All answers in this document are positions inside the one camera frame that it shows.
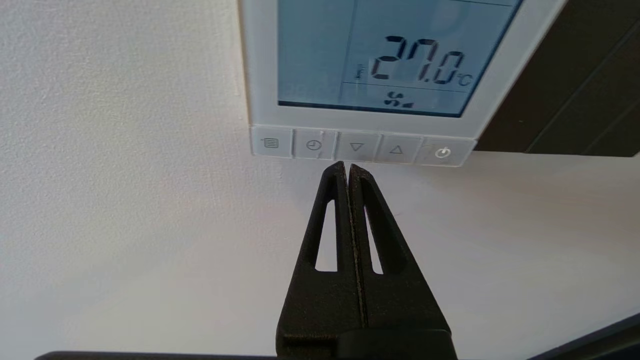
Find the power button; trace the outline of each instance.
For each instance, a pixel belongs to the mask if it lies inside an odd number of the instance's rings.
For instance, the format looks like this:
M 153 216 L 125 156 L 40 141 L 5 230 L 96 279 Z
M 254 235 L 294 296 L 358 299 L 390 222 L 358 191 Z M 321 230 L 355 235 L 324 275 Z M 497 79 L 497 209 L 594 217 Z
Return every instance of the power button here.
M 458 167 L 465 162 L 475 146 L 476 140 L 469 138 L 425 138 L 415 157 L 415 163 Z
M 451 155 L 451 149 L 446 146 L 436 150 L 436 153 L 435 153 L 435 156 L 438 159 L 444 159 L 449 155 Z

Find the black clamp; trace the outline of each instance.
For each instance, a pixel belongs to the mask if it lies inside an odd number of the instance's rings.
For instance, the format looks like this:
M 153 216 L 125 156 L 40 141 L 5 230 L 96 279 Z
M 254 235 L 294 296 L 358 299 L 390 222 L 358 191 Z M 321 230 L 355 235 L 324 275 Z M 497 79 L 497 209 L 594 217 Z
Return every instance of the black clamp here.
M 337 272 L 315 269 L 324 213 L 335 203 Z M 365 211 L 383 274 L 373 271 Z M 451 330 L 393 214 L 366 170 L 343 162 L 320 180 L 280 314 L 278 356 L 457 359 Z

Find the arrow icon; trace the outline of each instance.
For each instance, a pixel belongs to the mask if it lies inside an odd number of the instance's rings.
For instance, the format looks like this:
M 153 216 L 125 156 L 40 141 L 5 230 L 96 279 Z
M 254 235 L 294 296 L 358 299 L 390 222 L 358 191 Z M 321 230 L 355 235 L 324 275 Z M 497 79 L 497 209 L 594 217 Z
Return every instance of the arrow icon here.
M 360 148 L 364 145 L 364 143 L 362 142 L 352 142 L 349 143 L 351 145 L 351 148 L 353 149 L 353 151 L 358 151 L 360 150 Z
M 402 152 L 402 148 L 400 148 L 400 145 L 396 145 L 396 147 L 394 147 L 393 149 L 391 149 L 391 151 L 389 151 L 389 154 L 404 154 Z

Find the black object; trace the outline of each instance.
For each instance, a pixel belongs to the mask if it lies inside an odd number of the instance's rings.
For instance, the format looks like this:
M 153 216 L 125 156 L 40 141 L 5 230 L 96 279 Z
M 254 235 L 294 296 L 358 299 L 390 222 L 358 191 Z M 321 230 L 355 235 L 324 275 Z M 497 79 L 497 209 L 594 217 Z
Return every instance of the black object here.
M 324 213 L 335 203 L 337 272 L 316 270 Z M 365 211 L 383 275 L 373 271 Z M 376 181 L 343 162 L 320 180 L 276 334 L 278 358 L 456 360 L 451 330 Z M 213 360 L 273 357 L 52 352 L 37 360 Z
M 640 314 L 553 348 L 529 360 L 640 359 Z
M 640 1 L 568 0 L 476 150 L 640 151 Z

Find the button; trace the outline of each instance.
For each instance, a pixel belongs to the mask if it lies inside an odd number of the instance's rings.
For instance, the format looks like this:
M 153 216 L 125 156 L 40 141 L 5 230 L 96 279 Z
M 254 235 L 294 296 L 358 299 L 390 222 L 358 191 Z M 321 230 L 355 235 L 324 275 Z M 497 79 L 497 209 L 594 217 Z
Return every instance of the button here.
M 335 158 L 337 160 L 373 161 L 379 140 L 380 135 L 377 134 L 340 133 Z
M 449 155 L 451 155 L 451 149 L 447 146 L 436 150 L 435 156 L 438 159 L 444 159 L 446 157 L 448 157 Z
M 426 138 L 418 150 L 419 165 L 461 166 L 476 146 L 474 139 Z
M 291 157 L 291 129 L 286 127 L 251 128 L 252 151 L 254 155 Z
M 294 130 L 293 157 L 332 159 L 336 134 L 326 130 Z
M 382 163 L 413 163 L 413 158 L 421 142 L 421 138 L 412 136 L 384 135 L 376 161 Z

